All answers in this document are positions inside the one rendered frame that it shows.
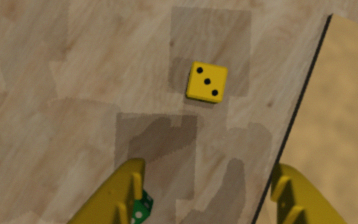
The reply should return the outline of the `green die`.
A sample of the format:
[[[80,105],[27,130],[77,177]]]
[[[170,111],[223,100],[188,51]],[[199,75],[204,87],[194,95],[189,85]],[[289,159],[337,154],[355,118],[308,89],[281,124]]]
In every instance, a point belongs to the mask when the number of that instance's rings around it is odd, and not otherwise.
[[[142,199],[135,199],[131,224],[141,224],[151,214],[154,200],[143,189]]]

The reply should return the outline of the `yellow die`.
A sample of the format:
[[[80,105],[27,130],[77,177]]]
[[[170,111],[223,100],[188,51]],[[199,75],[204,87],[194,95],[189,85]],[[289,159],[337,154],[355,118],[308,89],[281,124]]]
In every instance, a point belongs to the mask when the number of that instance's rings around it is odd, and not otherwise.
[[[228,69],[194,61],[192,63],[186,99],[217,104],[222,101]]]

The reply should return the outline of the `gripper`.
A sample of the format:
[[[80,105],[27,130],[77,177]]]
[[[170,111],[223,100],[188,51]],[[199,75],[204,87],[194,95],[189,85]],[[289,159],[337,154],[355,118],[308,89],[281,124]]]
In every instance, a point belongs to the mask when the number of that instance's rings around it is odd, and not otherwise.
[[[145,160],[118,167],[67,224],[131,224],[135,199],[142,199]],[[270,200],[277,224],[347,224],[316,187],[292,166],[277,163]]]

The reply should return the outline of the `tan mat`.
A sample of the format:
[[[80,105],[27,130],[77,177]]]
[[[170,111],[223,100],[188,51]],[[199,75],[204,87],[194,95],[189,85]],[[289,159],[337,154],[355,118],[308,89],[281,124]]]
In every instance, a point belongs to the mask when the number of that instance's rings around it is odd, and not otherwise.
[[[277,224],[277,163],[299,170],[347,224],[358,224],[358,23],[328,16],[251,224]]]

